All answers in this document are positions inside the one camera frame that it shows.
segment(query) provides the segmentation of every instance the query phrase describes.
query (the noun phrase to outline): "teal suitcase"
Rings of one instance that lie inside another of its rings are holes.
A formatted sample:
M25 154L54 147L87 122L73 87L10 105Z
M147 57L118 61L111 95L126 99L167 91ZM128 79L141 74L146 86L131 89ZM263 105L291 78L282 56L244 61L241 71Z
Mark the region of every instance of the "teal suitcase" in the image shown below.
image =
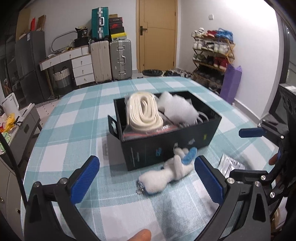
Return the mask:
M92 37L104 39L109 35L109 10L108 7L99 7L91 11Z

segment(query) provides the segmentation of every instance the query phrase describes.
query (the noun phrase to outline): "open box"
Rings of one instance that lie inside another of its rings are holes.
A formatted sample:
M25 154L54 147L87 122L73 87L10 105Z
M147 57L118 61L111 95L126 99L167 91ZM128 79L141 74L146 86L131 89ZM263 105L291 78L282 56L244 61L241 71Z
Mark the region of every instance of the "open box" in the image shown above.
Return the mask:
M199 149L209 145L211 142L222 117L188 91L171 92L171 94L191 99L194 108L205 113L209 121L154 136L124 140L123 131L126 127L125 99L114 100L117 121L108 116L109 131L120 140L129 171L166 161L174 156L174 147L188 149L196 147Z

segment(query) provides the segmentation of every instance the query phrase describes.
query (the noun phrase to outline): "purple bag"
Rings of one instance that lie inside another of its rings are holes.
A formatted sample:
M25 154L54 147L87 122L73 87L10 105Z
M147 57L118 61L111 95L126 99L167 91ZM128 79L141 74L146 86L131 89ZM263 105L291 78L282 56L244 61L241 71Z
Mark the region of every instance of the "purple bag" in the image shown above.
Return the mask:
M241 66L238 66L237 68L234 68L231 64L227 66L220 92L220 97L226 100L229 104L232 104L234 101L241 77Z

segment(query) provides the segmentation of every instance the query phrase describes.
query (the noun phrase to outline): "yellow bag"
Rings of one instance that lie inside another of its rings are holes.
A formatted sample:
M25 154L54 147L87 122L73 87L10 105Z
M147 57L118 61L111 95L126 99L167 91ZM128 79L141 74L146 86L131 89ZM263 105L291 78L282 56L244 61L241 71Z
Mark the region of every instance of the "yellow bag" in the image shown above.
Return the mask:
M11 113L6 119L6 125L5 125L4 132L10 131L15 126L14 122L15 122L15 114Z

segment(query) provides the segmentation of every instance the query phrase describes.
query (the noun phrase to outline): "blue checkered tablecloth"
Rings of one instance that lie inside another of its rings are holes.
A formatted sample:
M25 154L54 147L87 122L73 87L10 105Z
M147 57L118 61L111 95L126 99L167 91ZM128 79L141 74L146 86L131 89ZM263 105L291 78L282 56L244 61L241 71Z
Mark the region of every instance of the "blue checkered tablecloth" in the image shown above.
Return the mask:
M107 121L107 115L116 119L113 99L136 91L187 90L222 116L210 145L198 150L198 155L204 155L214 167L225 153L250 169L270 171L267 161L277 147L264 137L240 138L241 128L255 124L219 96L182 77L134 79L78 89L60 100L31 154L24 179L27 197L35 181L56 183L96 155L99 173L76 207L100 240L126 241L144 228L152 232L152 240L194 240L213 214L198 175L193 171L154 196L136 194L139 175L158 170L161 164L128 172L120 141L109 133ZM72 236L57 204L53 205L63 230ZM22 205L22 226L24 217Z

